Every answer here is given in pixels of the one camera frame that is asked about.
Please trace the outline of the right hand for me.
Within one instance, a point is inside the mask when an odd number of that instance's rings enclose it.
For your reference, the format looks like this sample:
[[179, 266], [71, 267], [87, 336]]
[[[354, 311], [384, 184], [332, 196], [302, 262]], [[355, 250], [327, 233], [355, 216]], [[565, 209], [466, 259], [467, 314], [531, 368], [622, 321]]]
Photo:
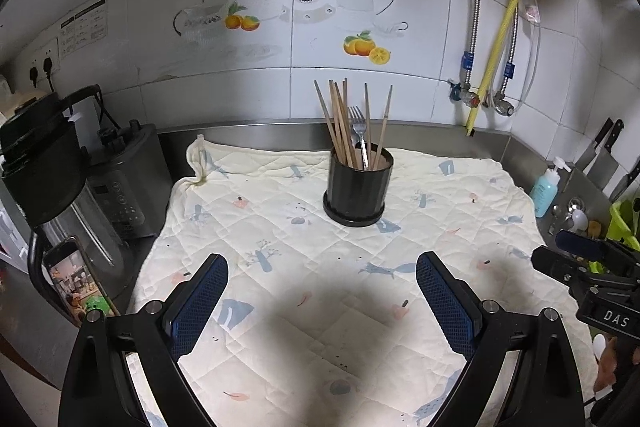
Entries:
[[598, 373], [593, 384], [593, 392], [598, 393], [608, 386], [613, 386], [616, 382], [615, 369], [617, 367], [617, 338], [612, 337], [600, 354], [598, 362]]

